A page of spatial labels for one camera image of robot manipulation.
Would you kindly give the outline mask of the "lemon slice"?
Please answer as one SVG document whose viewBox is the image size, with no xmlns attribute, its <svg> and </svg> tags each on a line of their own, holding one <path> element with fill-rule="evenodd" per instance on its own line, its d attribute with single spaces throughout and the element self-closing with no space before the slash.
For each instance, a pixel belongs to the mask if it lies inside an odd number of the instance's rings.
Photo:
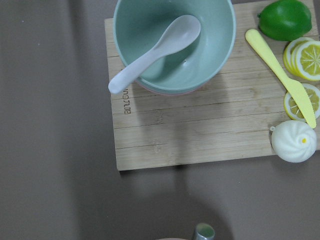
<svg viewBox="0 0 320 240">
<path fill-rule="evenodd" d="M 320 90 L 312 84 L 303 83 L 302 85 L 304 86 L 304 89 L 306 90 L 306 93 L 311 102 L 315 119 L 317 119 L 320 116 Z M 296 104 L 296 102 L 288 92 L 284 96 L 283 105 L 284 105 L 284 110 L 286 114 L 292 120 L 306 122 L 298 105 Z"/>
</svg>

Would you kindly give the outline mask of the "green lime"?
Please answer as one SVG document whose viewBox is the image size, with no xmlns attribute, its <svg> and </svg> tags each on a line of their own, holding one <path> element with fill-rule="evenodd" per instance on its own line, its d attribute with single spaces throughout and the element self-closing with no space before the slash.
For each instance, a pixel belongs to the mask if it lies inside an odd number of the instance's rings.
<svg viewBox="0 0 320 240">
<path fill-rule="evenodd" d="M 262 33 L 277 41 L 296 40 L 312 29 L 311 11 L 299 0 L 277 0 L 257 16 Z"/>
</svg>

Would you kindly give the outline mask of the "white bun toy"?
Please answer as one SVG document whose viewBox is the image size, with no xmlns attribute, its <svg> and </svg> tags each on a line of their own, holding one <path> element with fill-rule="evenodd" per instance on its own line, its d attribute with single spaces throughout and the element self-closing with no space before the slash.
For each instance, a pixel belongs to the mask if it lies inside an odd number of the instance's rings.
<svg viewBox="0 0 320 240">
<path fill-rule="evenodd" d="M 271 145 L 274 152 L 290 163 L 308 160 L 317 149 L 317 134 L 307 123 L 288 120 L 272 126 Z"/>
</svg>

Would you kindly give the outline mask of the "bamboo cutting board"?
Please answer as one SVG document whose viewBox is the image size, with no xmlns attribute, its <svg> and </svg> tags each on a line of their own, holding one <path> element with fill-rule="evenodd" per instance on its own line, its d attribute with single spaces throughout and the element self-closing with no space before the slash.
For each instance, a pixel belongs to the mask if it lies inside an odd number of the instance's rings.
<svg viewBox="0 0 320 240">
<path fill-rule="evenodd" d="M 270 127 L 289 119 L 286 90 L 245 40 L 269 1 L 238 3 L 236 40 L 222 70 L 185 95 L 137 83 L 111 96 L 119 171 L 270 156 Z"/>
</svg>

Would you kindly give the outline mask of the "metal scoop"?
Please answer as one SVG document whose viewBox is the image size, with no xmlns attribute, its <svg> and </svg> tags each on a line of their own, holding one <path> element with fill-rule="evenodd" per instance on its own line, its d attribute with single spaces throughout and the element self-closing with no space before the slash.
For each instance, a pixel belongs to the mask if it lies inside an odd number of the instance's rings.
<svg viewBox="0 0 320 240">
<path fill-rule="evenodd" d="M 195 226 L 192 240 L 214 240 L 216 232 L 212 226 L 207 223 L 198 223 Z"/>
</svg>

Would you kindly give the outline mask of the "yellow plastic knife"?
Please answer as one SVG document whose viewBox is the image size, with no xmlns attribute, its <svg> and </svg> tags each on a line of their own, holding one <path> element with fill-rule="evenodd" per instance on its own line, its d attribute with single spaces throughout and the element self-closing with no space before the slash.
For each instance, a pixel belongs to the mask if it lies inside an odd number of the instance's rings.
<svg viewBox="0 0 320 240">
<path fill-rule="evenodd" d="M 315 113 L 304 86 L 297 80 L 289 78 L 271 48 L 256 29 L 249 29 L 245 33 L 245 39 L 252 49 L 274 72 L 280 82 L 297 104 L 306 123 L 311 127 L 317 126 Z"/>
</svg>

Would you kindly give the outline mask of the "white spoon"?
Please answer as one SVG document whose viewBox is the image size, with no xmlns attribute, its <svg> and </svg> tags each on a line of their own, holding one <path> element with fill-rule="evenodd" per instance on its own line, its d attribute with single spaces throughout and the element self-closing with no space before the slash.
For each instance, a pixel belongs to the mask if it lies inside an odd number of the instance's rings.
<svg viewBox="0 0 320 240">
<path fill-rule="evenodd" d="M 191 45 L 198 38 L 200 32 L 201 23 L 195 16 L 179 16 L 170 23 L 150 50 L 114 76 L 108 84 L 109 91 L 112 94 L 119 94 L 140 77 L 154 62 L 182 51 Z"/>
</svg>

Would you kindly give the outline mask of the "stacked lemon slices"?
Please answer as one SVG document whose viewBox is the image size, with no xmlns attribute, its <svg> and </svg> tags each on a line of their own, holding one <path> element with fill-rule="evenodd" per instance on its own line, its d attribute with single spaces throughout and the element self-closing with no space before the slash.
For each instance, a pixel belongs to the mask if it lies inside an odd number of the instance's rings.
<svg viewBox="0 0 320 240">
<path fill-rule="evenodd" d="M 320 80 L 320 42 L 310 37 L 291 41 L 284 49 L 282 60 L 293 75 L 309 81 Z"/>
</svg>

